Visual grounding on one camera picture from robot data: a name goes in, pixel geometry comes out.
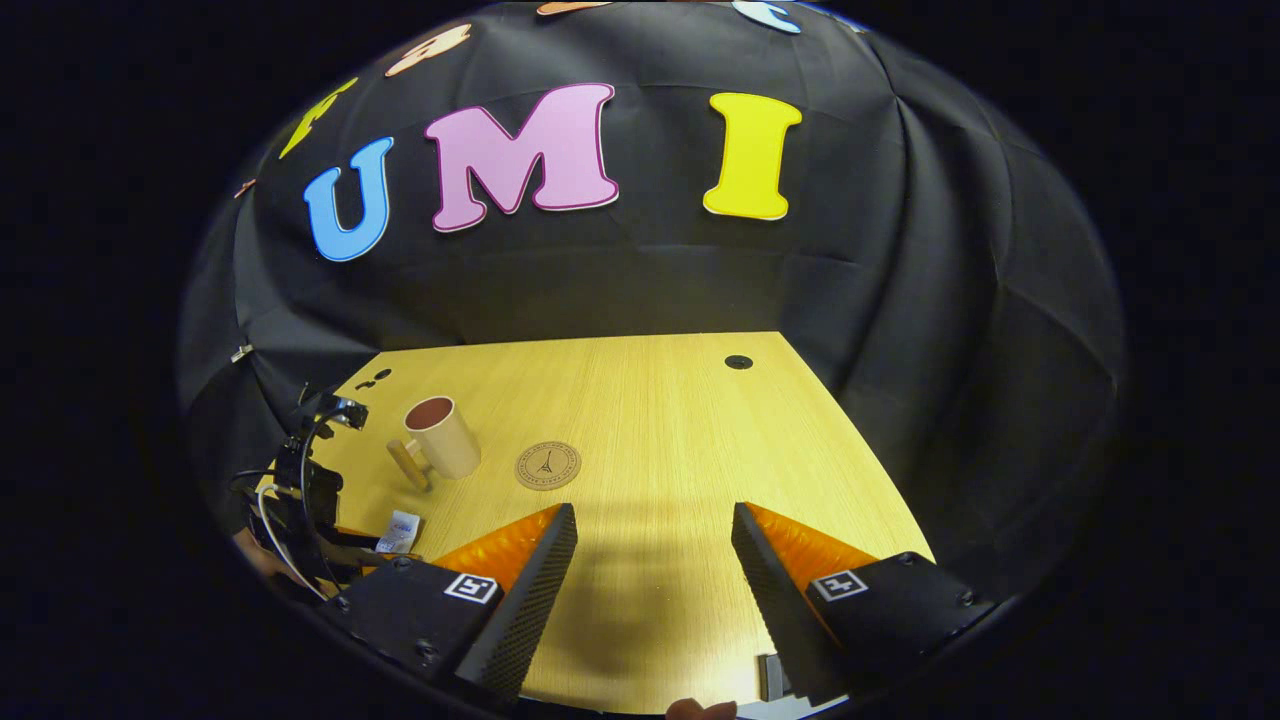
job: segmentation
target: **mug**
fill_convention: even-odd
[[[470,475],[480,465],[480,445],[452,397],[428,397],[410,407],[404,414],[404,432],[411,439],[403,445],[403,455],[394,447],[398,441],[388,443],[388,450],[404,474],[424,489],[429,482],[408,457],[415,452],[421,454],[442,477],[452,480]],[[410,460],[412,471],[406,460]]]

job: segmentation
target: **letter m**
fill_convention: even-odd
[[[431,225],[453,232],[484,219],[486,208],[471,195],[471,174],[503,213],[515,213],[539,159],[538,208],[576,210],[613,202],[618,183],[605,177],[600,149],[600,109],[609,97],[613,86],[604,83],[550,90],[516,137],[484,108],[466,108],[429,124],[425,135],[440,154],[440,211]]]

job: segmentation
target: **coaster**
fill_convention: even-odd
[[[556,489],[577,477],[581,465],[577,450],[563,442],[540,442],[516,461],[516,479],[530,489]]]

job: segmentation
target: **white cable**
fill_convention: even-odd
[[[278,491],[280,489],[280,486],[269,484],[257,488],[257,511],[260,515],[262,515],[262,524],[266,525],[266,534],[268,537],[271,538],[271,544],[275,546],[275,552],[278,552],[280,557],[284,559],[284,562],[289,566],[289,570],[293,570],[293,574],[297,575],[298,579],[307,585],[308,591],[316,593],[317,596],[320,596],[320,600],[328,602],[329,598],[323,592],[317,591],[315,585],[307,582],[306,577],[298,571],[296,565],[293,565],[293,559],[291,559],[289,553],[284,551],[284,546],[280,544],[280,541],[275,539],[275,533],[271,530],[271,520],[266,516],[266,503],[262,501],[262,498],[266,497],[266,495],[264,493],[269,489]]]

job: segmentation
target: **white tag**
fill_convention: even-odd
[[[378,541],[375,550],[378,552],[408,552],[413,547],[413,539],[417,537],[417,524],[421,521],[422,519],[417,515],[401,512],[399,510],[393,511],[392,524],[383,534],[383,539]]]

